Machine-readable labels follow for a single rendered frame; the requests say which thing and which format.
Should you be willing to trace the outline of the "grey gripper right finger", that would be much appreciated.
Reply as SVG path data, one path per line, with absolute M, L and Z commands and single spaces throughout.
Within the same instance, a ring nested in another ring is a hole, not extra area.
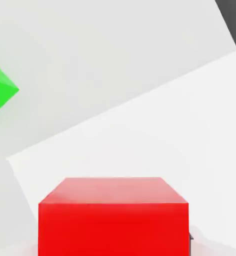
M 207 239 L 194 225 L 189 227 L 191 240 L 191 256 L 236 256 L 236 249 Z

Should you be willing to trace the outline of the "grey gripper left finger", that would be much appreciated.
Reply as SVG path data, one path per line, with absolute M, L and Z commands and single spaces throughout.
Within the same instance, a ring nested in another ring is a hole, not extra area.
M 38 235 L 34 232 L 10 246 L 11 256 L 38 256 Z

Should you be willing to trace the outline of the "small red cube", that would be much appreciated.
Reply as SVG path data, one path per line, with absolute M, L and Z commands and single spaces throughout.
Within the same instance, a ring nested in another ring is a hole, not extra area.
M 160 177 L 68 177 L 38 205 L 38 256 L 190 252 L 189 204 Z

